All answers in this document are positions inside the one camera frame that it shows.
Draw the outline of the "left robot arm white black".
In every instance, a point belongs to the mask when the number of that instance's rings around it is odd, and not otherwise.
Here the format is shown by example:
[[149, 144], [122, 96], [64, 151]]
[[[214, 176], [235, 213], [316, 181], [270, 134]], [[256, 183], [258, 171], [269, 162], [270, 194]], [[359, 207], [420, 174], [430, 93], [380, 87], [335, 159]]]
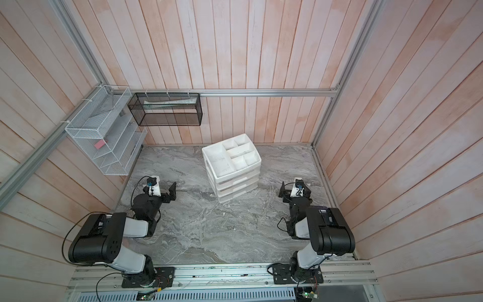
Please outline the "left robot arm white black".
[[119, 271], [125, 279], [147, 286], [157, 271], [150, 256], [136, 253], [123, 245], [123, 239], [149, 238], [161, 219], [160, 208], [176, 200], [177, 184], [162, 192], [157, 178], [148, 178], [143, 193], [134, 197], [127, 213], [91, 212], [81, 220], [84, 225], [72, 241], [64, 260], [75, 266], [106, 265]]

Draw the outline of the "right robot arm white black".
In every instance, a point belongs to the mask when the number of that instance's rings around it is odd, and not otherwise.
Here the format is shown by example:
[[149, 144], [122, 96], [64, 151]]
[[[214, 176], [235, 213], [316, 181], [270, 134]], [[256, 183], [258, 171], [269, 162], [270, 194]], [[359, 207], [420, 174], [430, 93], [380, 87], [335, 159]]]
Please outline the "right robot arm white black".
[[355, 237], [338, 208], [313, 206], [311, 190], [302, 179], [281, 184], [278, 197], [289, 205], [286, 233], [294, 240], [307, 240], [289, 264], [274, 264], [270, 269], [276, 284], [319, 282], [319, 266], [332, 256], [351, 254]]

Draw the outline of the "white plastic drawer organizer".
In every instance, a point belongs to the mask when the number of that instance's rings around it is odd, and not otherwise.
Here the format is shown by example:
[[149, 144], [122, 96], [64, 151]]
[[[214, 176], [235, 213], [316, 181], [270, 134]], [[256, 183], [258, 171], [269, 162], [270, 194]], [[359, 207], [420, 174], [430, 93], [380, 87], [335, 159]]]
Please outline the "white plastic drawer organizer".
[[202, 148], [210, 185], [220, 203], [258, 187], [261, 157], [245, 133]]

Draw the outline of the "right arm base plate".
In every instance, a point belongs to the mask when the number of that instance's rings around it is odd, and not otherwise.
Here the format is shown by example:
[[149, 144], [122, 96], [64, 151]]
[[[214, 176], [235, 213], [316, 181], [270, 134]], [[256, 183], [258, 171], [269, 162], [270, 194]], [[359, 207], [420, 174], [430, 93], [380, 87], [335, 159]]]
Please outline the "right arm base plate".
[[267, 267], [267, 272], [273, 277], [275, 284], [313, 284], [324, 282], [319, 269], [301, 269], [296, 265], [276, 262]]

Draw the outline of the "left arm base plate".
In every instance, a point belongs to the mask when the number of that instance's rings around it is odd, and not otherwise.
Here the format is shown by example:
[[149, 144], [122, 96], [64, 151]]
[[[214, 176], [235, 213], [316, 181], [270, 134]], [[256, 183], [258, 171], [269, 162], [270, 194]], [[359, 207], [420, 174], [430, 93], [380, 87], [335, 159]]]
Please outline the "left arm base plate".
[[138, 274], [126, 274], [122, 288], [170, 288], [175, 270], [175, 267], [154, 267]]

